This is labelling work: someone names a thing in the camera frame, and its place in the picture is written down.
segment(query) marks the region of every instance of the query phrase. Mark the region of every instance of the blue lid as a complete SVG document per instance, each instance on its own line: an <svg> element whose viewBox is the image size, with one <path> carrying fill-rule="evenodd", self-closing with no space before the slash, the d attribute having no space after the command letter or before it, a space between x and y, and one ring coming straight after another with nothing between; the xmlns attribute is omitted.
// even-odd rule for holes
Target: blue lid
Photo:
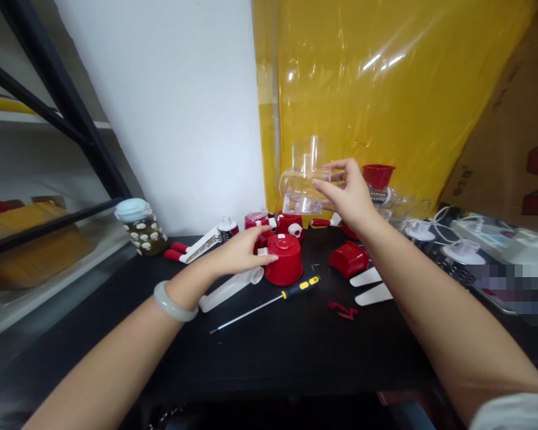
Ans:
<svg viewBox="0 0 538 430"><path fill-rule="evenodd" d="M115 207L115 217L123 222L140 221L152 213L151 206L144 199L128 199Z"/></svg>

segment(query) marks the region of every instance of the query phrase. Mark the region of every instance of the yellow plastic curtain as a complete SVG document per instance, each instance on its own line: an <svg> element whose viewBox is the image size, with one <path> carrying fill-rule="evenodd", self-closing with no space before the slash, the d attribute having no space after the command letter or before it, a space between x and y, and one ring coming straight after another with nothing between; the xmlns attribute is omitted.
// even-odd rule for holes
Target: yellow plastic curtain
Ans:
<svg viewBox="0 0 538 430"><path fill-rule="evenodd" d="M538 2L253 0L267 207L293 143L396 166L434 204Z"/></svg>

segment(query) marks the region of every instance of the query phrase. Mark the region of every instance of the black metal shelf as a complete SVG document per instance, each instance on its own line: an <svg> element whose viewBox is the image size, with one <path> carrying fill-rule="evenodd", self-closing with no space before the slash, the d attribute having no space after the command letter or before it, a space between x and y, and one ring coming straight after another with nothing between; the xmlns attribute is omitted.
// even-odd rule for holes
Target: black metal shelf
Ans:
<svg viewBox="0 0 538 430"><path fill-rule="evenodd" d="M80 146L110 200L0 240L0 253L131 198L84 102L30 0L0 0L0 10L44 83L60 116L0 67L0 86Z"/></svg>

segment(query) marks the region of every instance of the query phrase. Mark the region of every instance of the cardboard box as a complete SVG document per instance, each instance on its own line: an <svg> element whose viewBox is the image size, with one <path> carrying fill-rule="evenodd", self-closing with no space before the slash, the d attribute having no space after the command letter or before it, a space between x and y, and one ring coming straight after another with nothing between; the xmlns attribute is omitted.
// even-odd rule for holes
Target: cardboard box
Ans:
<svg viewBox="0 0 538 430"><path fill-rule="evenodd" d="M59 196L32 198L35 203L0 213L0 239L68 212ZM88 255L93 247L70 225L0 254L0 290L29 288Z"/></svg>
<svg viewBox="0 0 538 430"><path fill-rule="evenodd" d="M538 13L508 60L441 201L538 231Z"/></svg>

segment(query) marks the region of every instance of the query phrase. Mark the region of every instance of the white plastic blade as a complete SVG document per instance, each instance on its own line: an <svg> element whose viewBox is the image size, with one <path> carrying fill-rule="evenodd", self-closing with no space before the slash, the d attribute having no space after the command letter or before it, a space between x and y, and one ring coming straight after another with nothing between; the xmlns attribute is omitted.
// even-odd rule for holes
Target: white plastic blade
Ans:
<svg viewBox="0 0 538 430"><path fill-rule="evenodd" d="M378 274L375 268L372 268L351 278L349 282L351 282L351 285L354 287L362 287L363 285L368 285L379 281L382 281L381 275Z"/></svg>
<svg viewBox="0 0 538 430"><path fill-rule="evenodd" d="M334 212L333 216L331 217L331 224L329 225L337 227L339 225L339 222L341 222L341 216L337 212Z"/></svg>
<svg viewBox="0 0 538 430"><path fill-rule="evenodd" d="M263 277L264 270L262 267L257 267L246 272L232 276L227 282L217 288L208 296L203 296L199 299L199 308L202 312L209 312L216 306L229 299L234 294L238 293L249 284L257 284Z"/></svg>
<svg viewBox="0 0 538 430"><path fill-rule="evenodd" d="M384 283L382 283L368 291L365 291L362 294L359 294L354 298L354 301L357 302L357 305L359 306L366 306L372 305L373 303L385 302L386 300L390 300L392 298L393 296L390 294L389 289Z"/></svg>

